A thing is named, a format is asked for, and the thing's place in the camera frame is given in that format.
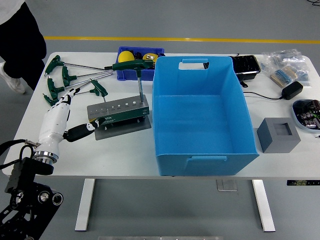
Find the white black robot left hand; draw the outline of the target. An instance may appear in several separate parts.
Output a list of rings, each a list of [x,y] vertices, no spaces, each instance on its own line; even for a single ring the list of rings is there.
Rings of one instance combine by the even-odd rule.
[[[102,118],[97,118],[89,123],[83,123],[66,130],[72,98],[79,91],[79,88],[72,88],[44,115],[38,137],[39,146],[35,148],[34,159],[57,161],[59,159],[59,144],[62,140],[68,142],[80,140],[92,134],[104,122]]]

